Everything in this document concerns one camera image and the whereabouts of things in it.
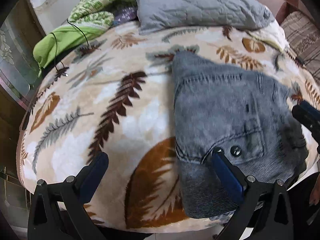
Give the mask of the person's right hand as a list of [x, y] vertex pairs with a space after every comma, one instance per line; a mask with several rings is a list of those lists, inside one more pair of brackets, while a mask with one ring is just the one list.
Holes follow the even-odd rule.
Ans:
[[319, 179], [315, 183], [315, 186], [310, 194], [309, 204], [310, 205], [317, 205], [320, 200], [320, 182]]

